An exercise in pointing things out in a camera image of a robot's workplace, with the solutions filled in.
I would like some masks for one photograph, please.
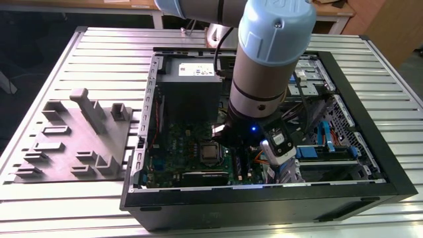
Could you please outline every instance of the wooden cabinet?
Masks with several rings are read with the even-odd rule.
[[[344,35],[367,35],[394,67],[423,42],[423,0],[348,0],[356,14]]]

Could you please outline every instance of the wooden desk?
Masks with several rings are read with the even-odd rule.
[[[330,34],[340,34],[350,17],[355,15],[352,8],[347,4],[342,9],[331,4],[314,2],[314,5],[318,21],[334,22]],[[154,0],[116,3],[104,3],[104,0],[0,0],[0,10],[151,15],[155,28],[163,29],[164,14],[158,10]]]
[[[343,8],[334,7],[330,3],[322,4],[318,2],[312,3],[318,12],[318,22],[330,21],[334,25],[330,30],[330,34],[340,35],[343,29],[348,23],[351,17],[355,16],[355,11],[348,4],[344,4]]]
[[[118,9],[158,9],[154,0],[130,0],[104,3],[104,0],[3,0],[1,4],[44,7],[87,7]]]

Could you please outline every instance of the dark floor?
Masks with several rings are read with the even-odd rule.
[[[423,57],[414,52],[398,70],[410,87],[423,99]]]
[[[166,28],[187,24],[167,17]],[[152,28],[150,16],[0,12],[0,70],[17,87],[15,95],[0,90],[0,153],[25,116],[48,74],[77,26]],[[423,97],[423,58],[415,53],[399,70]]]

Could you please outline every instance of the green circuit board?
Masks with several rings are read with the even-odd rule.
[[[258,184],[262,181],[262,166],[252,166],[250,178],[239,180],[234,176],[232,154],[228,148],[212,141],[212,125],[171,124],[164,139],[166,151],[160,155],[147,156],[148,187],[178,187],[183,172],[227,172],[228,185]],[[216,144],[219,150],[219,162],[206,164],[200,160],[200,147],[206,144]]]

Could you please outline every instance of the label sticker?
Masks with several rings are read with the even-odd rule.
[[[280,145],[284,142],[284,136],[282,133],[279,133],[278,135],[274,135],[274,142],[276,145]]]
[[[275,171],[271,169],[271,167],[267,168],[267,173],[270,174],[270,176],[274,179],[275,178]]]
[[[132,5],[131,7],[134,7],[134,8],[150,8],[150,6],[144,6],[144,5]]]
[[[214,76],[212,63],[182,63],[179,76]]]

